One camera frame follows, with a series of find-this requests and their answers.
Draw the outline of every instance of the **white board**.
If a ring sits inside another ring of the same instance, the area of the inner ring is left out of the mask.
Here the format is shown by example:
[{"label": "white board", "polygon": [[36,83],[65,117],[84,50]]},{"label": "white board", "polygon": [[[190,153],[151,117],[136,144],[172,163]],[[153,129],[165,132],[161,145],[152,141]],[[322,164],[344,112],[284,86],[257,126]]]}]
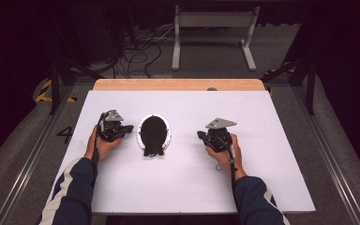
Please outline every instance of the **white board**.
[{"label": "white board", "polygon": [[216,171],[197,131],[219,117],[237,123],[228,127],[238,136],[243,166],[273,191],[283,212],[315,211],[306,183],[265,91],[90,91],[58,176],[81,158],[101,113],[117,110],[123,125],[151,113],[164,116],[172,141],[162,157],[144,157],[135,129],[98,165],[94,213],[228,214],[236,212],[231,179]]}]

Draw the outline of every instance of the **sleeve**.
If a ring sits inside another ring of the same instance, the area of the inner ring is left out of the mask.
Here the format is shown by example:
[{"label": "sleeve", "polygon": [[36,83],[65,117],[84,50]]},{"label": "sleeve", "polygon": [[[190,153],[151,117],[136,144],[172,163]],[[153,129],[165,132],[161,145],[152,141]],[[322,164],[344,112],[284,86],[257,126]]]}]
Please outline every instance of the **sleeve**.
[{"label": "sleeve", "polygon": [[57,180],[52,200],[46,204],[37,224],[90,224],[92,221],[92,161],[72,161]]},{"label": "sleeve", "polygon": [[290,224],[277,209],[271,190],[259,177],[244,176],[235,183],[235,198],[242,224]]}]

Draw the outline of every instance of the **metal rail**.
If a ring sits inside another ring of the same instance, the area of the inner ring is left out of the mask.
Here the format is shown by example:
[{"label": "metal rail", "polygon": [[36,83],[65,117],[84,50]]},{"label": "metal rail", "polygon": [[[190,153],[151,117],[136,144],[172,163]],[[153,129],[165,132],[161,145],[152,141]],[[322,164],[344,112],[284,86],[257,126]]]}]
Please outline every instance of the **metal rail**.
[{"label": "metal rail", "polygon": [[53,125],[54,125],[58,115],[62,111],[63,106],[66,104],[66,101],[63,99],[67,99],[69,97],[71,90],[72,90],[72,86],[65,86],[63,88],[63,93],[60,97],[61,103],[60,103],[57,111],[53,115],[50,115],[48,120],[46,121],[46,124],[43,127],[43,129],[37,139],[36,144],[34,145],[28,159],[26,160],[24,166],[22,167],[20,174],[18,175],[18,177],[16,179],[16,182],[14,183],[11,191],[7,195],[7,198],[4,202],[4,204],[1,207],[0,225],[8,223],[8,219],[10,218],[11,214],[13,213],[19,199],[21,198],[21,196],[23,194],[23,191],[25,190],[25,187],[27,186],[29,179],[31,178],[31,175],[32,175],[34,169],[37,166],[38,160],[39,160],[42,150],[45,146],[45,143],[49,137],[49,134],[51,133]]},{"label": "metal rail", "polygon": [[356,202],[353,193],[349,187],[349,184],[341,172],[338,163],[335,160],[334,155],[332,154],[332,150],[329,147],[326,139],[324,138],[323,132],[321,130],[320,125],[313,115],[310,115],[308,109],[304,103],[305,96],[300,87],[293,87],[292,91],[297,98],[298,103],[300,104],[300,108],[302,108],[303,113],[306,116],[308,124],[312,128],[315,137],[320,145],[322,159],[326,164],[326,167],[332,176],[333,182],[337,188],[337,191],[346,206],[346,209],[352,219],[352,223],[355,225],[360,225],[360,207]]}]

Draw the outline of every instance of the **person's right hand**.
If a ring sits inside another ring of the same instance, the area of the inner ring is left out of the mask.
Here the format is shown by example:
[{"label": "person's right hand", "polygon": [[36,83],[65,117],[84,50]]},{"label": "person's right hand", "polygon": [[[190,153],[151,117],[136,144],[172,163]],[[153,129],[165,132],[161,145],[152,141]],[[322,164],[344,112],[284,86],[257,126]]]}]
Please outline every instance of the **person's right hand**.
[{"label": "person's right hand", "polygon": [[[93,132],[89,137],[89,142],[87,143],[86,153],[84,154],[85,158],[92,159],[93,152],[95,151],[95,138],[96,138],[97,127],[93,128]],[[99,136],[97,136],[97,150],[99,154],[98,161],[103,160],[106,158],[111,151],[116,148],[122,139],[117,139],[113,142],[106,142],[102,140]]]},{"label": "person's right hand", "polygon": [[[247,174],[244,171],[244,168],[242,167],[242,154],[241,154],[241,148],[238,145],[238,139],[235,134],[230,134],[232,138],[232,146],[235,153],[235,163],[234,166],[237,169],[235,172],[235,180],[246,176]],[[211,158],[214,158],[217,161],[217,164],[220,165],[221,169],[225,171],[228,175],[231,175],[231,165],[229,163],[230,161],[230,155],[228,151],[224,152],[215,152],[211,147],[206,146],[206,152],[209,154]]]}]

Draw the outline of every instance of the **mechanical part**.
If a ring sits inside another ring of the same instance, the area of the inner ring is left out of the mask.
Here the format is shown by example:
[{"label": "mechanical part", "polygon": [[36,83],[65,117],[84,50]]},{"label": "mechanical part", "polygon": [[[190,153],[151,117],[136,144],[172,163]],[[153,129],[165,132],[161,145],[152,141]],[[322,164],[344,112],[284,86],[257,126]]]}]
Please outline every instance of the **mechanical part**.
[{"label": "mechanical part", "polygon": [[116,139],[124,138],[125,134],[133,130],[133,126],[122,126],[120,121],[123,120],[124,118],[116,110],[102,113],[97,123],[97,135],[110,143]]},{"label": "mechanical part", "polygon": [[198,138],[203,140],[203,144],[211,147],[213,151],[224,152],[233,145],[233,139],[226,128],[235,125],[236,123],[233,121],[216,118],[206,125],[206,128],[209,128],[207,133],[203,131],[197,132]]}]

